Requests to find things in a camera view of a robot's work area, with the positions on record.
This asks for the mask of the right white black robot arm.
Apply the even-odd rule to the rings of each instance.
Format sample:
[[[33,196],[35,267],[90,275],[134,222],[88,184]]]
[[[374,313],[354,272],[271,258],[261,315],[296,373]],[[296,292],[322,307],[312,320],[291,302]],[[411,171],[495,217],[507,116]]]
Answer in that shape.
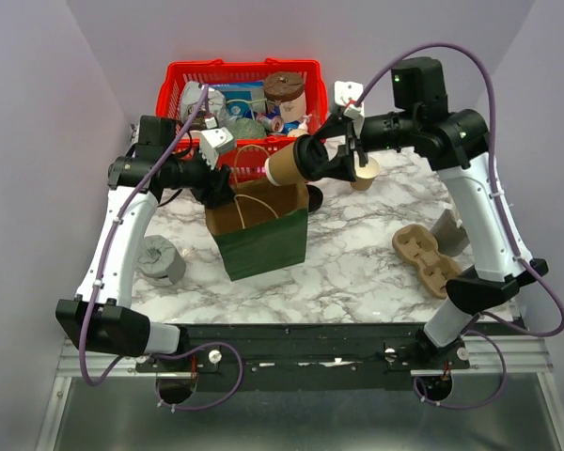
[[[474,264],[447,284],[447,299],[418,333],[415,360],[426,368],[447,358],[476,317],[541,282],[547,262],[520,237],[496,173],[493,134],[475,110],[448,108],[443,67],[426,56],[389,68],[395,111],[367,117],[370,86],[336,82],[330,115],[299,139],[294,157],[305,179],[354,181],[371,151],[412,148],[445,184],[469,240]]]

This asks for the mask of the brown paper coffee cup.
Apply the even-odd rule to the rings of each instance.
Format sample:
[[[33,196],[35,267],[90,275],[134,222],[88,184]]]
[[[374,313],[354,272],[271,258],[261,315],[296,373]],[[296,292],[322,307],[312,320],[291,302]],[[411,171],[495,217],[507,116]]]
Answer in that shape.
[[[289,144],[269,156],[265,162],[267,180],[274,186],[293,185],[306,181],[295,161],[295,143]]]

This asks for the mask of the grey cylinder under left arm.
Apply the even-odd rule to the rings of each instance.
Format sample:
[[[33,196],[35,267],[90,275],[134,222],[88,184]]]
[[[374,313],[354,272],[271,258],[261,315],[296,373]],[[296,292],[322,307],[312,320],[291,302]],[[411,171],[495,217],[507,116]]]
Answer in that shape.
[[[152,285],[170,287],[182,280],[186,263],[170,240],[150,235],[142,240],[136,269]]]

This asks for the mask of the green kraft paper bag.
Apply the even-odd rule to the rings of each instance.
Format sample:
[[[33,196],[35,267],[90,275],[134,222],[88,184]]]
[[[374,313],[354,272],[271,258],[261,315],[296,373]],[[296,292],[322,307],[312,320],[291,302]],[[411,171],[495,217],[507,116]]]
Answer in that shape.
[[[266,178],[265,162],[273,153],[256,146],[261,177],[239,180],[240,155],[236,151],[231,169],[233,201],[206,209],[206,227],[213,237],[227,276],[232,281],[299,264],[306,259],[308,192],[306,183],[274,186]]]

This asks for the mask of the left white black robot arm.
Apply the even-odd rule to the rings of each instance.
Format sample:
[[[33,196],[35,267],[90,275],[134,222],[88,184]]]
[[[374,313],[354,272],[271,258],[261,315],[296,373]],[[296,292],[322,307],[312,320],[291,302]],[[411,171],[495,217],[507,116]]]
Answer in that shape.
[[[106,215],[88,271],[74,297],[59,300],[55,309],[78,349],[129,357],[157,353],[170,371],[189,362],[183,331],[131,309],[141,244],[166,189],[188,189],[208,208],[232,201],[230,169],[216,164],[236,147],[228,129],[212,128],[192,139],[196,149],[183,160],[173,152],[179,128],[176,119],[141,117],[136,142],[109,166]]]

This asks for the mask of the red plastic shopping basket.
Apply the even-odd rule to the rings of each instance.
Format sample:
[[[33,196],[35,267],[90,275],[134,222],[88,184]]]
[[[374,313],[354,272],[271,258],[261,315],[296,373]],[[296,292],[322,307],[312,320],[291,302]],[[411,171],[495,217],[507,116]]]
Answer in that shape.
[[[281,107],[270,109],[263,81],[277,72],[292,72],[303,79],[305,113],[289,122]],[[209,109],[236,139],[240,153],[231,150],[218,163],[235,171],[239,181],[265,176],[267,154],[294,142],[300,132],[315,132],[327,116],[327,91],[321,65],[313,59],[274,59],[262,62],[179,61],[166,71],[156,103],[158,117],[184,120],[188,114],[183,92],[187,85],[210,86]]]

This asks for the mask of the black cup lid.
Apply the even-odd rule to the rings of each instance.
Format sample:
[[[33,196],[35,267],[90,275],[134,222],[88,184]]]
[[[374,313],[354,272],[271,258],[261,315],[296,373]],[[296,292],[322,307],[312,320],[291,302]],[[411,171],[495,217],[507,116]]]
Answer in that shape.
[[[295,140],[293,158],[298,172],[308,181],[320,180],[322,168],[329,162],[325,145],[320,139],[309,134]]]

